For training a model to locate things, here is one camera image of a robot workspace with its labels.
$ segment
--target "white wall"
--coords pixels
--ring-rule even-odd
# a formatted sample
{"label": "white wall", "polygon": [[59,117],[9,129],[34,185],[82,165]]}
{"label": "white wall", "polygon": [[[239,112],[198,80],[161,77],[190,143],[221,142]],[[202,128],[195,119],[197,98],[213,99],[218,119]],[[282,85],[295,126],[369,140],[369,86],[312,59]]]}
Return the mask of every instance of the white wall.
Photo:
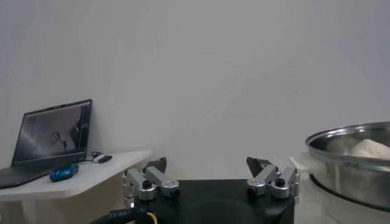
{"label": "white wall", "polygon": [[0,166],[25,111],[94,100],[90,149],[246,178],[325,128],[388,118],[386,0],[3,0]]}

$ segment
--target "black screw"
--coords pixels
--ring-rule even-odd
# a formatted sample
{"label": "black screw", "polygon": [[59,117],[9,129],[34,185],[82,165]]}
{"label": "black screw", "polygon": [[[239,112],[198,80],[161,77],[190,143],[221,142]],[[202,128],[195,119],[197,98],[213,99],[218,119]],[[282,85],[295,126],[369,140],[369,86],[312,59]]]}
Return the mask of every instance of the black screw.
{"label": "black screw", "polygon": [[278,178],[275,180],[275,185],[277,187],[283,187],[286,184],[286,181],[284,179]]}
{"label": "black screw", "polygon": [[152,187],[152,182],[150,182],[149,180],[144,180],[144,181],[142,182],[142,187],[143,187],[144,189],[149,189],[149,188]]}

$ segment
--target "metal bowl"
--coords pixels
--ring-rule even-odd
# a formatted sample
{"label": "metal bowl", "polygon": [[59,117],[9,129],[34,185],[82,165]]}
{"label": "metal bowl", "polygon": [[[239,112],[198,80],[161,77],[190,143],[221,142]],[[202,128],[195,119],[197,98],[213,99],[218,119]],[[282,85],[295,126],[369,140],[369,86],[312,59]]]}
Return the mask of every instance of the metal bowl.
{"label": "metal bowl", "polygon": [[306,140],[310,155],[327,168],[311,179],[339,197],[390,212],[390,160],[349,156],[365,139],[390,147],[390,122],[352,125],[310,136]]}

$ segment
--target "yellow wire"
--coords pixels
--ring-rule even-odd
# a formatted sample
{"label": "yellow wire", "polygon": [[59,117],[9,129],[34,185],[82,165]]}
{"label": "yellow wire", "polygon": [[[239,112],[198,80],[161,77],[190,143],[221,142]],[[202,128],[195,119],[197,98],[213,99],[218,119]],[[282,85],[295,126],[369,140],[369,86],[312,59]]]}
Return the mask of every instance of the yellow wire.
{"label": "yellow wire", "polygon": [[157,218],[156,218],[156,216],[153,213],[147,212],[146,215],[149,216],[150,218],[152,218],[153,224],[158,224],[157,223]]}

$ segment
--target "white stand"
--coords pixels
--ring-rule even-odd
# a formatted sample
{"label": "white stand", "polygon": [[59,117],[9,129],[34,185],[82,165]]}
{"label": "white stand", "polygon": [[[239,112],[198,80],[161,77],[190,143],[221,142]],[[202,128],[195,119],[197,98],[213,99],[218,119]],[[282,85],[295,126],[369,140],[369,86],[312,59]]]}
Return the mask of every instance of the white stand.
{"label": "white stand", "polygon": [[[123,152],[111,155],[113,158],[103,164],[81,163],[79,172],[68,180],[53,183],[46,175],[18,187],[0,189],[0,201],[7,202],[3,209],[5,214],[2,214],[2,224],[29,223],[26,221],[22,201],[32,202],[78,195],[144,160],[151,155],[151,151]],[[34,214],[35,211],[28,211],[28,213]]]}

